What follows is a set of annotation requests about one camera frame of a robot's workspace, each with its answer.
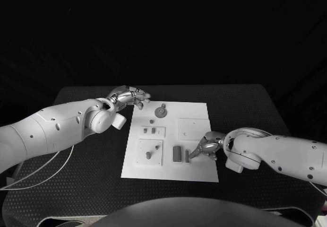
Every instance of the small part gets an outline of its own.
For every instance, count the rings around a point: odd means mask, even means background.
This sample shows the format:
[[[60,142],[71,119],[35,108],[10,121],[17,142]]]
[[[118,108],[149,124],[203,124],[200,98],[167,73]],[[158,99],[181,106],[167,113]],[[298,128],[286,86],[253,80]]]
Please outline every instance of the small part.
[[[154,115],[155,115],[155,117],[158,117],[158,118],[164,118],[164,117],[165,117],[165,115],[167,115],[165,104],[162,104],[161,107],[158,107],[158,108],[154,110]]]
[[[188,150],[185,150],[185,163],[188,163]]]
[[[181,162],[181,147],[172,147],[172,162]]]
[[[146,152],[146,159],[149,159],[151,158],[151,153],[149,152]]]

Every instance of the white paper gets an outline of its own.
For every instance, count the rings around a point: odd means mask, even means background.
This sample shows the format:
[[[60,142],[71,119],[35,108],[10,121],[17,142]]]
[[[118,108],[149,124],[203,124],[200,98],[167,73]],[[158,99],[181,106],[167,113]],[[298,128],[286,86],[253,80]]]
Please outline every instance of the white paper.
[[[165,104],[167,116],[156,118],[154,110]],[[184,150],[192,152],[198,141],[178,139],[178,119],[198,119],[208,120],[205,103],[181,103],[181,102],[158,102],[151,101],[144,103],[142,110],[133,107],[129,136],[125,148],[125,159],[120,177],[122,178],[141,178],[141,179],[161,179],[161,180],[180,180],[180,181],[200,181],[200,182],[218,182],[216,163],[207,156],[198,155],[190,159],[190,163],[184,163]],[[164,138],[144,137],[141,134],[141,127],[164,127]],[[195,128],[197,135],[204,136],[208,132],[210,124],[205,127]],[[162,141],[162,159],[161,166],[142,166],[135,163],[135,156],[138,153],[138,143],[141,139]],[[172,147],[181,147],[181,164],[172,163]]]

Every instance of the tabletop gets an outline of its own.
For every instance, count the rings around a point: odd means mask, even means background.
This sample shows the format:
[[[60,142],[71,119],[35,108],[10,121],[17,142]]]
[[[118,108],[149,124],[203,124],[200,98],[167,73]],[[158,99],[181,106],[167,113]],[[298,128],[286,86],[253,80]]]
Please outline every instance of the tabletop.
[[[64,87],[54,105],[106,97],[116,86]],[[152,101],[207,104],[211,130],[227,133],[240,127],[270,134],[289,135],[269,95],[260,85],[161,85],[135,86],[151,93]],[[120,178],[132,107],[119,112],[126,122],[120,130],[110,127],[74,145],[61,171],[41,185],[8,191],[2,204],[5,226],[35,226],[46,217],[107,215],[141,201],[164,197],[203,197],[237,202],[259,209],[296,207],[312,220],[324,198],[306,181],[277,174],[260,163],[257,170],[239,174],[224,167],[226,156],[217,152],[218,183]],[[60,168],[70,149],[60,152],[28,180],[17,187],[43,181]],[[24,161],[17,179],[31,173],[53,154]]]

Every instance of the table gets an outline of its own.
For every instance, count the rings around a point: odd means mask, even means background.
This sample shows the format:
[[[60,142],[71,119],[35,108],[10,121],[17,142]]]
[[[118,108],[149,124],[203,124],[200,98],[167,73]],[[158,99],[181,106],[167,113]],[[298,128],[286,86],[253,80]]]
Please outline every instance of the table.
[[[106,97],[110,87],[64,87],[54,105]],[[260,85],[135,86],[151,93],[154,101],[207,104],[211,130],[227,133],[252,127],[272,134],[289,135],[280,116]],[[324,198],[308,182],[277,174],[262,162],[257,170],[237,174],[224,167],[226,156],[217,152],[218,183],[123,179],[120,170],[131,124],[132,107],[120,112],[126,122],[120,130],[110,127],[76,144],[70,160],[57,175],[37,187],[10,191],[2,204],[7,227],[35,226],[46,217],[107,215],[141,201],[164,197],[204,197],[233,201],[259,209],[296,207],[315,220]],[[30,186],[60,168],[70,149],[21,184]],[[27,160],[18,171],[21,178],[35,170],[53,154]]]

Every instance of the white mat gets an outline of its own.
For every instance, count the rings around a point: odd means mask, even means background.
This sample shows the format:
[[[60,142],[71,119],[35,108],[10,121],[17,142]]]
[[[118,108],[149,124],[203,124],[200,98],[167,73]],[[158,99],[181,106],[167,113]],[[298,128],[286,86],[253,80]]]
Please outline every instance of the white mat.
[[[154,115],[154,110],[156,107],[161,107],[161,104],[165,104],[167,116],[164,118],[156,118]],[[180,123],[187,122],[187,120],[180,119],[197,119],[192,121],[190,127],[180,129]],[[158,135],[144,134],[141,127],[164,127],[164,138],[158,138]],[[201,182],[218,182],[217,181],[217,172],[216,172],[216,163],[204,155],[198,155],[190,160],[187,164],[184,162],[184,150],[188,149],[192,152],[198,141],[208,132],[210,122],[207,116],[205,103],[180,103],[180,102],[156,102],[151,101],[148,104],[144,104],[142,110],[138,110],[133,107],[132,119],[131,119],[131,128],[129,136],[125,149],[125,160],[122,166],[120,177],[122,178],[141,178],[141,179],[161,179],[161,180],[180,180],[180,181],[201,181]],[[144,147],[141,140],[156,140],[162,145],[158,150],[152,148],[151,158],[161,162],[155,162],[151,159],[142,160],[139,165],[139,155],[144,153]],[[181,163],[172,163],[172,147],[181,147]]]

